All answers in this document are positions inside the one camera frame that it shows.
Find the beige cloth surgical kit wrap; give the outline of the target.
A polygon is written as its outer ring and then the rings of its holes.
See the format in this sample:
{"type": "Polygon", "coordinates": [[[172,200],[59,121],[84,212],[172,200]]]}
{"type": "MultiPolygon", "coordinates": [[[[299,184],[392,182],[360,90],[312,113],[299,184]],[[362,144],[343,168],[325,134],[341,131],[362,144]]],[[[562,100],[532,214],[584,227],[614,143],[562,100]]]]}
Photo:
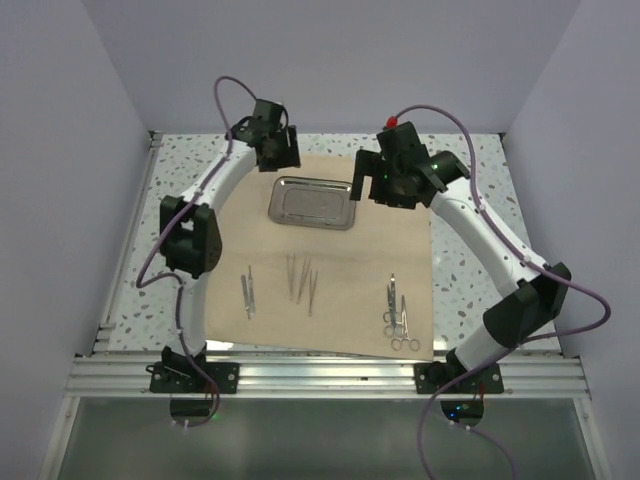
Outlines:
{"type": "Polygon", "coordinates": [[[208,339],[335,353],[428,361],[433,357],[434,314],[430,213],[389,208],[364,198],[346,231],[274,223],[268,207],[279,173],[249,173],[234,189],[218,220],[222,257],[204,302],[208,339]],[[296,254],[293,299],[288,254],[296,254]],[[303,260],[318,272],[313,315],[309,276],[296,303],[303,260]],[[241,276],[252,268],[256,312],[247,318],[241,276]],[[391,348],[384,334],[387,285],[396,276],[397,309],[405,296],[409,334],[420,350],[391,348]]]}

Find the steel tweezers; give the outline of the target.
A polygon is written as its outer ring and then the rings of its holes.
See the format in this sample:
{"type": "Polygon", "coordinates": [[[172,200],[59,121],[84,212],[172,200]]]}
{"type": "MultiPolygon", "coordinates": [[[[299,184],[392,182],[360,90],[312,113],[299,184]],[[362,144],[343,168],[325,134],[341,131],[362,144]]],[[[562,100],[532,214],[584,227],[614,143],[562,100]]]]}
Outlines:
{"type": "Polygon", "coordinates": [[[318,272],[311,269],[309,273],[309,303],[308,303],[308,310],[307,310],[307,314],[309,317],[313,315],[313,305],[314,305],[315,293],[317,288],[317,281],[318,281],[318,272]]]}
{"type": "Polygon", "coordinates": [[[287,262],[287,282],[288,282],[288,291],[289,291],[289,299],[293,299],[293,290],[294,290],[294,282],[295,282],[295,273],[296,273],[296,254],[288,254],[286,257],[287,262]]]}
{"type": "Polygon", "coordinates": [[[299,304],[304,292],[304,288],[309,276],[309,272],[310,272],[310,267],[311,267],[311,260],[309,258],[305,258],[303,260],[303,266],[302,266],[302,270],[301,270],[301,276],[300,276],[300,281],[299,281],[299,287],[298,287],[298,293],[296,296],[296,303],[299,304]]]}

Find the steel scalpel handle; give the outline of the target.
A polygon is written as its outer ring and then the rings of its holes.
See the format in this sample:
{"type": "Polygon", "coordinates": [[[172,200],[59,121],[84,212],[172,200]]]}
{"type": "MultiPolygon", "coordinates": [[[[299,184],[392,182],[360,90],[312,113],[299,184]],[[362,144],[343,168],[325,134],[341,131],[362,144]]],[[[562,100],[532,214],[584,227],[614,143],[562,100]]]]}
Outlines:
{"type": "Polygon", "coordinates": [[[241,276],[241,285],[242,285],[242,292],[243,292],[243,299],[244,299],[244,304],[245,304],[245,311],[247,314],[247,318],[248,319],[252,319],[253,316],[250,315],[250,311],[249,311],[249,298],[248,298],[248,285],[247,285],[247,279],[248,276],[247,275],[242,275],[241,276]]]}
{"type": "Polygon", "coordinates": [[[250,265],[248,267],[247,282],[248,282],[247,285],[248,285],[249,311],[250,311],[250,315],[253,316],[256,312],[256,305],[255,305],[255,293],[254,293],[252,268],[250,265]]]}

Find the steel surgical scissors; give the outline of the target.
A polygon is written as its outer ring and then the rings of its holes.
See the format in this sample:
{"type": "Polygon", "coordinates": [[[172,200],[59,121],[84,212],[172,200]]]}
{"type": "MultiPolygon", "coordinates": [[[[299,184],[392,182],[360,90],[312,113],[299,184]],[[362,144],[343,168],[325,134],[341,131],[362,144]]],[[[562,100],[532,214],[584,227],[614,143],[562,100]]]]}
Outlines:
{"type": "Polygon", "coordinates": [[[396,276],[394,273],[390,275],[387,285],[387,311],[383,314],[383,320],[393,327],[398,326],[400,322],[397,309],[396,276]]]}

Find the steel ring-handled forceps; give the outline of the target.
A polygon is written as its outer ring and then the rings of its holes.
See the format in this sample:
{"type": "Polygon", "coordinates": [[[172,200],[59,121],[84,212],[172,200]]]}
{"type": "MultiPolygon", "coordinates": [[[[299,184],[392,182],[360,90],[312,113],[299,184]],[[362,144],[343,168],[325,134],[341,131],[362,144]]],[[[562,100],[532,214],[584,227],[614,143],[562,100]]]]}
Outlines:
{"type": "Polygon", "coordinates": [[[383,314],[385,322],[384,334],[387,337],[400,337],[403,333],[403,326],[398,319],[396,308],[396,291],[392,284],[387,286],[387,311],[383,314]]]}

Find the steel hemostat forceps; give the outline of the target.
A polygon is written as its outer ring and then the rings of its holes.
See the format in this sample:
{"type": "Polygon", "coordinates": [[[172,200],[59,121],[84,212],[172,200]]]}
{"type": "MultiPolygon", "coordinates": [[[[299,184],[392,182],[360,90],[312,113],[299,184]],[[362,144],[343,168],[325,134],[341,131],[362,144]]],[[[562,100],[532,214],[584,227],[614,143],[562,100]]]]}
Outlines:
{"type": "Polygon", "coordinates": [[[409,334],[408,315],[405,296],[401,297],[400,321],[396,324],[394,335],[391,339],[391,348],[401,351],[406,346],[410,351],[420,350],[420,342],[409,334]]]}

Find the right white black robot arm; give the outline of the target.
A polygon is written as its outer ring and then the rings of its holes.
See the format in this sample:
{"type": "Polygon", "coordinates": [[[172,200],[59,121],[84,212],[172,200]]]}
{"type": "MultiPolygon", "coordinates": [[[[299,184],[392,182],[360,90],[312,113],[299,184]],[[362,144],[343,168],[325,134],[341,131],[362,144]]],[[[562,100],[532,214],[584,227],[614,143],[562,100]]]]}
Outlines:
{"type": "Polygon", "coordinates": [[[512,252],[520,238],[495,219],[492,208],[474,187],[469,169],[453,153],[430,155],[414,125],[388,120],[378,133],[379,151],[357,153],[351,199],[368,197],[391,208],[415,209],[422,204],[446,222],[480,261],[499,292],[500,301],[483,315],[482,324],[443,363],[428,370],[437,386],[448,384],[468,392],[481,380],[488,359],[503,354],[555,319],[567,293],[571,273],[562,263],[549,265],[536,253],[512,252]]]}

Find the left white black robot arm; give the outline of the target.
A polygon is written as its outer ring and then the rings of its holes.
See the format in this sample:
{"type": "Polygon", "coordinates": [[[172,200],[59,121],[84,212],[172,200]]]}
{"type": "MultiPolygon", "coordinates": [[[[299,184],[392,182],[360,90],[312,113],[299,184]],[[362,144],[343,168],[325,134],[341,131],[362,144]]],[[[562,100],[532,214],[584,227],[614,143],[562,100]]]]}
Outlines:
{"type": "Polygon", "coordinates": [[[182,194],[162,199],[159,251],[180,284],[177,339],[163,349],[156,380],[189,393],[211,390],[202,310],[204,284],[223,251],[218,216],[252,170],[275,172],[300,165],[297,132],[286,107],[258,99],[253,112],[225,134],[219,153],[197,180],[182,194]]]}

